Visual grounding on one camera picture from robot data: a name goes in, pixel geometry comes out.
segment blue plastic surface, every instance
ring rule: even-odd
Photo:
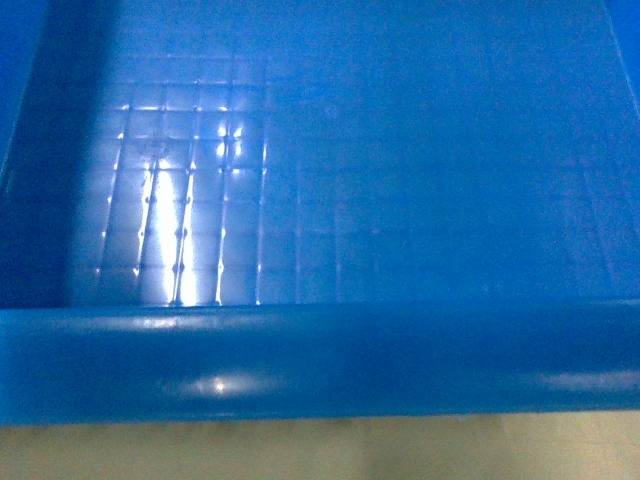
[[[640,406],[633,9],[54,0],[0,422]]]

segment plastic bin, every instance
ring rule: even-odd
[[[640,9],[384,3],[3,2],[1,423],[640,405]]]

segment grid pattern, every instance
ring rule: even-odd
[[[599,2],[210,3],[124,2],[69,304],[640,293],[640,122]]]

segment beige floor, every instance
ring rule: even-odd
[[[640,412],[16,428],[1,479],[640,479]]]

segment curved edge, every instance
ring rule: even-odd
[[[0,424],[640,407],[640,302],[0,313]]]

